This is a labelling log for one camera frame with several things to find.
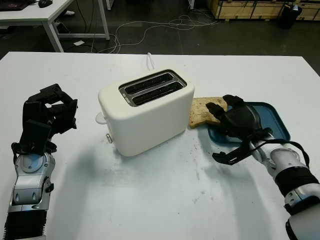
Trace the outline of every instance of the robotic arm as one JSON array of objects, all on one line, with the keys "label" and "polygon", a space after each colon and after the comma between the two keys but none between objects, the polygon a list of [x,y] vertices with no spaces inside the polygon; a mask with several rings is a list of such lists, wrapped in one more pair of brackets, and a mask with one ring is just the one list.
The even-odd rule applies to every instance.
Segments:
[{"label": "robotic arm", "polygon": [[[274,139],[272,130],[262,129],[258,112],[241,98],[225,95],[223,99],[232,109],[224,111],[212,102],[209,112],[220,120],[221,130],[230,137],[242,140],[239,148],[226,154],[213,153],[221,164],[233,165],[252,155],[262,163],[284,196],[284,207],[291,215],[285,224],[291,240],[318,240],[320,236],[320,184],[309,170],[309,156],[297,142]],[[288,145],[301,150],[298,153]]]},{"label": "robotic arm", "polygon": [[57,151],[51,138],[77,128],[77,102],[54,84],[24,103],[23,132],[19,143],[11,145],[16,181],[4,225],[4,240],[46,239],[43,234],[50,193],[54,190],[50,178],[55,159],[51,153]]}]

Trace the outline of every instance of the white table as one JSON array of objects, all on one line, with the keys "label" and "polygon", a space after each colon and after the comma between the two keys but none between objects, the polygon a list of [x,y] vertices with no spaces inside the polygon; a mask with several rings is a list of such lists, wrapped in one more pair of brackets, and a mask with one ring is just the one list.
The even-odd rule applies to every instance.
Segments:
[{"label": "white table", "polygon": [[[310,169],[320,179],[320,77],[302,57],[152,58],[157,68],[171,68],[193,80],[195,97],[235,94],[272,104],[291,139],[308,152]],[[135,157],[121,156],[108,143],[106,126],[95,122],[98,91],[148,74],[146,59],[9,52],[0,61],[0,227],[16,177],[10,144],[22,133],[23,103],[58,83],[78,99],[78,129],[53,138],[57,152],[48,240],[287,240],[289,214],[264,166],[252,157],[234,166],[214,162],[212,152],[222,148],[210,141],[206,127],[187,129]]]},{"label": "white table", "polygon": [[50,6],[40,8],[38,3],[21,11],[1,11],[0,26],[43,26],[56,52],[64,52],[59,38],[105,38],[110,39],[103,0],[97,0],[104,33],[59,33],[54,20],[73,0],[53,0]]}]

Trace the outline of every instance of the power cord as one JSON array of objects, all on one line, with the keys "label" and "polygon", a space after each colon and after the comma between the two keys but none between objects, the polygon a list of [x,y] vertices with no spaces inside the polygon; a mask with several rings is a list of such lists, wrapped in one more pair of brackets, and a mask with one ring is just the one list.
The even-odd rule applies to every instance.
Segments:
[{"label": "power cord", "polygon": [[307,168],[309,168],[309,163],[310,163],[310,158],[309,155],[307,154],[307,152],[304,150],[304,148],[296,141],[288,141],[288,140],[284,140],[282,138],[276,138],[276,139],[259,139],[262,140],[264,143],[261,143],[259,146],[250,149],[250,151],[248,153],[253,153],[255,150],[258,150],[259,148],[261,148],[262,146],[266,145],[266,144],[291,144],[293,146],[295,146],[297,149],[299,149],[302,152],[304,161],[305,161],[305,165],[307,166]]},{"label": "power cord", "polygon": [[89,28],[87,30],[87,33],[90,31],[91,29],[91,25],[92,25],[92,21],[94,19],[94,11],[95,11],[95,0],[92,0],[92,11],[91,11],[91,20],[90,20],[90,25],[89,25]]},{"label": "power cord", "polygon": [[[185,24],[184,21],[189,21],[190,23],[192,24]],[[155,26],[151,26],[151,27],[148,27],[145,31],[144,31],[144,34],[143,34],[143,37],[141,40],[139,40],[138,42],[136,43],[130,43],[130,44],[121,44],[120,41],[119,41],[119,38],[118,38],[118,31],[121,27],[123,26],[126,26],[126,25],[129,25],[129,24],[133,24],[133,23],[145,23],[145,24],[159,24],[159,25],[155,25]],[[120,26],[117,27],[117,29],[115,30],[115,35],[113,34],[110,34],[112,36],[114,36],[114,46],[112,47],[108,47],[108,48],[105,48],[105,49],[102,49],[100,51],[98,51],[98,53],[102,53],[104,51],[107,51],[107,50],[110,50],[112,49],[112,51],[108,52],[108,54],[111,54],[113,52],[116,51],[116,49],[118,48],[117,50],[117,54],[119,53],[120,49],[121,49],[121,46],[134,46],[134,45],[138,45],[140,43],[142,43],[146,37],[146,33],[148,30],[150,29],[153,29],[153,28],[159,28],[159,27],[164,27],[164,28],[171,28],[171,29],[176,29],[176,30],[181,30],[181,31],[187,31],[187,30],[191,30],[195,27],[203,27],[203,26],[210,26],[210,25],[216,25],[218,24],[219,22],[218,21],[213,21],[213,22],[210,22],[210,23],[207,23],[207,22],[201,22],[201,21],[196,21],[196,20],[193,20],[191,19],[188,15],[180,15],[178,19],[173,19],[169,22],[154,22],[154,21],[131,21],[131,22],[127,22],[127,23],[124,23]]]},{"label": "power cord", "polygon": [[78,10],[79,10],[79,13],[80,13],[80,15],[81,15],[81,18],[82,18],[82,20],[83,20],[83,22],[84,22],[84,31],[83,31],[83,33],[85,34],[86,31],[87,31],[87,22],[86,22],[85,17],[83,16],[83,14],[82,14],[82,12],[81,12],[81,10],[80,10],[78,0],[75,0],[75,3],[76,3],[76,6],[77,6],[77,8],[78,8]]},{"label": "power cord", "polygon": [[71,46],[69,48],[67,48],[66,50],[64,50],[65,52],[67,52],[68,50],[70,49],[74,49],[74,48],[82,48],[82,47],[87,47],[87,48],[90,48],[91,49],[91,52],[90,53],[97,53],[97,49],[93,46],[93,45],[88,45],[88,44],[81,44],[81,45],[74,45],[74,46]]},{"label": "power cord", "polygon": [[[94,0],[92,0],[92,15],[91,15],[91,23],[93,20],[93,15],[94,15]],[[92,50],[94,49],[94,44],[95,44],[95,39],[96,39],[96,31],[97,31],[97,17],[95,18],[95,25],[94,25],[94,35],[93,35],[93,40],[92,40],[92,44],[91,44],[91,51],[87,52],[87,53],[93,53]]]},{"label": "power cord", "polygon": [[212,13],[207,9],[207,8],[194,8],[191,9],[190,12],[192,14],[197,14],[197,15],[204,15],[207,18],[210,19],[216,19],[215,16],[212,15]]},{"label": "power cord", "polygon": [[152,66],[152,70],[154,70],[155,69],[155,62],[152,59],[152,56],[151,56],[150,52],[148,52],[147,55],[146,55],[146,67],[150,70],[149,64],[148,64],[148,62],[149,62],[148,60],[150,60],[150,63],[151,63],[151,66]]}]

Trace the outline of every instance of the black wire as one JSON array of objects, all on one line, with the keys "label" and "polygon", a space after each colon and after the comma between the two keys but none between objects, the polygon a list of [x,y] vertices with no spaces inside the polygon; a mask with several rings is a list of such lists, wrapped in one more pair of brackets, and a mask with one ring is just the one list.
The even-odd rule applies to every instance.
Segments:
[{"label": "black wire", "polygon": [[80,48],[80,47],[88,47],[88,48],[90,48],[90,50],[91,50],[91,48],[92,48],[92,50],[94,50],[95,53],[97,53],[97,49],[96,49],[95,47],[92,47],[91,45],[87,45],[87,44],[81,44],[81,45],[79,45],[79,46],[74,45],[74,46],[71,46],[71,47],[67,48],[67,49],[64,50],[64,51],[66,52],[66,51],[68,51],[68,50],[70,50],[70,49]]},{"label": "black wire", "polygon": [[90,20],[90,25],[89,25],[87,33],[90,31],[91,26],[92,26],[92,22],[93,22],[93,19],[94,19],[94,9],[95,9],[95,0],[92,0],[91,20]]},{"label": "black wire", "polygon": [[80,7],[79,7],[78,0],[75,0],[75,2],[76,2],[76,6],[77,6],[77,8],[78,8],[78,10],[79,10],[79,13],[80,13],[80,15],[81,15],[81,18],[82,18],[82,20],[83,20],[83,22],[84,22],[84,31],[83,31],[83,33],[85,34],[86,31],[87,31],[87,22],[86,22],[86,20],[85,20],[85,17],[82,15],[82,12],[81,12]]},{"label": "black wire", "polygon": [[[94,1],[95,0],[92,0],[92,19],[91,19],[91,23],[92,23],[92,20],[93,20],[93,13],[94,13]],[[96,31],[97,31],[97,18],[95,18],[95,25],[94,25],[94,30],[93,30],[93,32],[94,32],[94,35],[93,35],[93,39],[92,39],[92,44],[91,44],[91,50],[90,50],[90,52],[92,52],[92,50],[94,49],[94,44],[95,44],[95,37],[96,37]]]},{"label": "black wire", "polygon": [[260,139],[260,140],[264,141],[264,143],[260,144],[259,146],[257,146],[254,149],[251,149],[248,153],[252,153],[255,150],[258,150],[259,148],[261,148],[263,145],[266,145],[266,144],[291,144],[291,145],[295,146],[296,148],[298,148],[302,152],[303,158],[305,161],[305,165],[309,168],[310,158],[309,158],[308,154],[306,153],[306,151],[304,150],[304,148],[296,141],[288,141],[288,140],[284,140],[281,138],[268,139],[268,140]]}]

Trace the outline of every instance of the blue tray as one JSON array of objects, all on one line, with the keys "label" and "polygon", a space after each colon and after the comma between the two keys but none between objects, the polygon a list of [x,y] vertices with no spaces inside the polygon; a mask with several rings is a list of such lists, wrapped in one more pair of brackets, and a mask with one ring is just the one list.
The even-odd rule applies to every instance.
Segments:
[{"label": "blue tray", "polygon": [[[290,140],[290,134],[278,115],[276,109],[265,102],[248,102],[259,113],[261,118],[262,128],[271,128],[273,136],[276,139]],[[239,145],[241,140],[237,137],[230,137],[222,134],[217,126],[208,125],[208,133],[212,141],[220,144],[234,144]]]}]

